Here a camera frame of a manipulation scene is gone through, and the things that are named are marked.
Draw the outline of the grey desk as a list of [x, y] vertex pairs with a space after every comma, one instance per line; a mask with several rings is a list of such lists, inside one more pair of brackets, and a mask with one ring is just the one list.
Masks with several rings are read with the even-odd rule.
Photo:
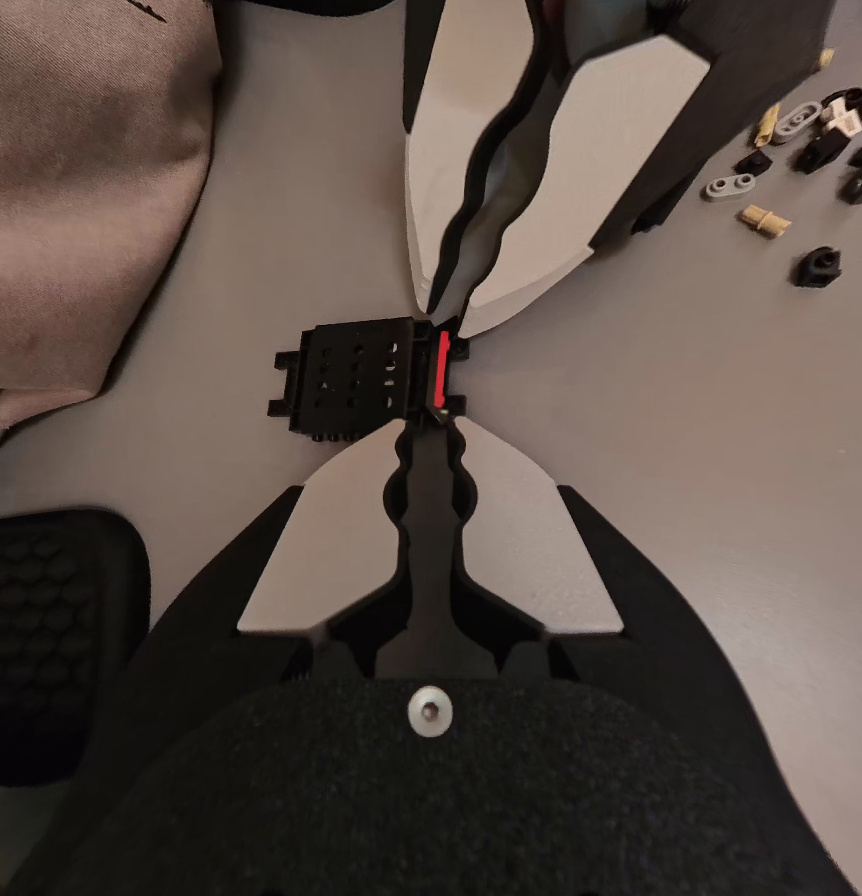
[[[0, 448], [0, 517], [93, 505], [138, 529], [156, 615], [334, 450], [267, 416], [275, 353], [408, 314], [404, 5], [345, 19], [245, 3], [231, 88], [175, 264], [111, 388]], [[862, 206], [782, 155], [746, 229], [698, 186], [459, 366], [471, 420], [574, 487], [694, 606], [791, 789], [862, 893]], [[791, 283], [830, 245], [842, 273]]]

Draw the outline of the person's beige sweatshirt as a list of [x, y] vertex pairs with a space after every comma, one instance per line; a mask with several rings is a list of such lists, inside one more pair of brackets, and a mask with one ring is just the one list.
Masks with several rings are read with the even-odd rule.
[[212, 2], [0, 2], [0, 441], [95, 397], [208, 172]]

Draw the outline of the scattered small toy bricks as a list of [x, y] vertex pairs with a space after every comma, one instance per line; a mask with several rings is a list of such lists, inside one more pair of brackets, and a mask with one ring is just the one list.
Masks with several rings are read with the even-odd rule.
[[[862, 87], [845, 87], [780, 113], [781, 102], [777, 102], [761, 115], [753, 129], [752, 151], [734, 165], [731, 174], [714, 178], [701, 188], [704, 201], [734, 201], [750, 194], [759, 176], [773, 164], [765, 151], [770, 146], [788, 146], [807, 136], [806, 145], [791, 162], [791, 170], [799, 175], [815, 174], [840, 159], [862, 134]], [[851, 174], [840, 185], [839, 198], [847, 206], [858, 207], [862, 205], [862, 145], [853, 150], [848, 166]], [[736, 219], [768, 239], [783, 236], [791, 226], [790, 220], [756, 204], [741, 209]], [[795, 264], [791, 283], [799, 288], [825, 288], [841, 276], [841, 259], [840, 249], [820, 245]]]

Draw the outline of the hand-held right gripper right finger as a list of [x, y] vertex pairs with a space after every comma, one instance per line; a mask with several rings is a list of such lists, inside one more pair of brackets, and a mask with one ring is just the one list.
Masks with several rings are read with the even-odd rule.
[[457, 516], [450, 612], [502, 671], [520, 644], [622, 633], [622, 619], [553, 478], [469, 419], [448, 427]]

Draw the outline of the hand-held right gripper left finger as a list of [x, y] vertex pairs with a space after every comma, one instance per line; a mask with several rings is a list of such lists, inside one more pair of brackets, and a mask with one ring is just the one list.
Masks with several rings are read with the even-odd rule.
[[344, 644], [365, 676], [412, 614], [403, 524], [412, 428], [393, 420], [331, 458], [294, 502], [238, 632]]

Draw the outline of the black toy car chassis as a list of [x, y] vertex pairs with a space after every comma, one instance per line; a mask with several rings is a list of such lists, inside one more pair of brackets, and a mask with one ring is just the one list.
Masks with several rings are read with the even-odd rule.
[[267, 414], [315, 442], [356, 441], [393, 420], [418, 423], [431, 348], [431, 324], [411, 317], [304, 330], [297, 350], [275, 356], [286, 379]]

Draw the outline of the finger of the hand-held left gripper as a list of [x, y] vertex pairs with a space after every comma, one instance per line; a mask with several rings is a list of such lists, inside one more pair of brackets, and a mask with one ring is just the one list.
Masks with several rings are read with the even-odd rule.
[[537, 191], [472, 291], [462, 338], [514, 317], [591, 257], [597, 230], [710, 67], [666, 35], [580, 64], [555, 112]]
[[406, 239], [425, 314], [455, 315], [443, 297], [493, 158], [543, 81], [542, 2], [407, 2]]

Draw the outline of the black mesh wrist rest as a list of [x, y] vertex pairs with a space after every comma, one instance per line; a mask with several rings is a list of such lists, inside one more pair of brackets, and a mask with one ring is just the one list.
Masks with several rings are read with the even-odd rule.
[[149, 628], [145, 544], [120, 514], [0, 518], [0, 788], [71, 777]]

